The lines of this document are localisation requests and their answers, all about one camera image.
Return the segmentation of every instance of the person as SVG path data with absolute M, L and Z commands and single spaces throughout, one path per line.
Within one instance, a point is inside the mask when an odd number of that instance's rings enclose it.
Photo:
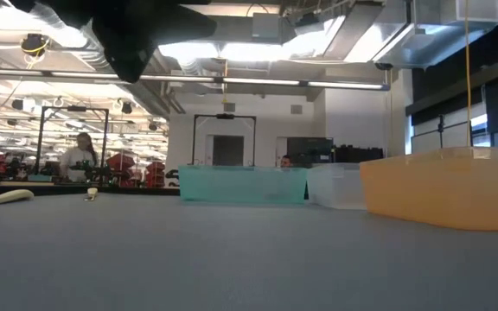
M 289 155 L 282 156 L 282 161 L 280 162 L 280 168 L 290 168 L 291 167 L 291 157 Z
M 84 163 L 88 161 L 91 167 L 97 166 L 97 154 L 93 150 L 92 137 L 87 133 L 80 133 L 76 137 L 78 147 L 67 150 L 61 158 L 61 176 L 68 177 L 73 182 L 82 182 L 86 180 L 83 169 L 74 169 L 77 162 Z

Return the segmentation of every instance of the red machine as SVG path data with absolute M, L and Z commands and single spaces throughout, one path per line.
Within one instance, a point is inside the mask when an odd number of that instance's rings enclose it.
M 145 173 L 146 187 L 164 187 L 164 164 L 153 162 L 147 167 Z
M 118 183 L 121 187 L 135 187 L 136 183 L 131 179 L 130 168 L 136 165 L 134 158 L 124 154 L 116 154 L 110 157 L 107 165 L 112 171 L 113 183 Z

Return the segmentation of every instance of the orange plastic bin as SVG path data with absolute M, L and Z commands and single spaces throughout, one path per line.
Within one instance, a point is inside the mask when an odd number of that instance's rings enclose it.
M 498 148 L 451 148 L 361 164 L 367 210 L 498 231 Z

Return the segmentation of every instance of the white handle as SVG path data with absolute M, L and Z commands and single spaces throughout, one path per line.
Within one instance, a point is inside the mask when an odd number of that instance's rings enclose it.
M 0 194 L 0 204 L 16 200 L 30 200 L 32 198 L 34 198 L 34 194 L 29 190 L 13 190 Z

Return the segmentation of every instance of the vent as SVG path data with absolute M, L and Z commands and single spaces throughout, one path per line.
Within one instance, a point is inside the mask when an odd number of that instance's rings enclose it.
M 303 114 L 303 106 L 291 105 L 291 114 Z
M 224 103 L 224 112 L 235 112 L 235 103 Z

